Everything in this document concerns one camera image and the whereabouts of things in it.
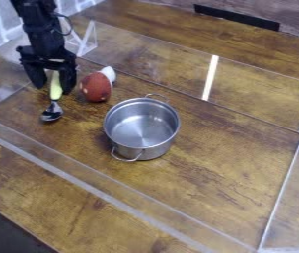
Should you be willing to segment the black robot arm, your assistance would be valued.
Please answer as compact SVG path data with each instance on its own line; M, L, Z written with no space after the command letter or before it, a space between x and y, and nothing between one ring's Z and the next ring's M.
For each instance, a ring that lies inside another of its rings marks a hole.
M22 20L22 30L30 43L16 47L30 82L41 89L48 81L45 70L54 70L58 72L61 94L66 95L76 85L76 55L64 47L54 2L10 0L10 3Z

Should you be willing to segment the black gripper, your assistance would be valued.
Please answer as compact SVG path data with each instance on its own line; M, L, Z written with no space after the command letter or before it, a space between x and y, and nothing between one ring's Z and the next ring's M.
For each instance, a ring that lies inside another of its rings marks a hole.
M64 95L68 95L76 85L74 55L64 48L62 35L56 31L28 33L29 45L18 46L20 62L29 80L37 89L41 89L48 77L45 68L56 65L58 83Z

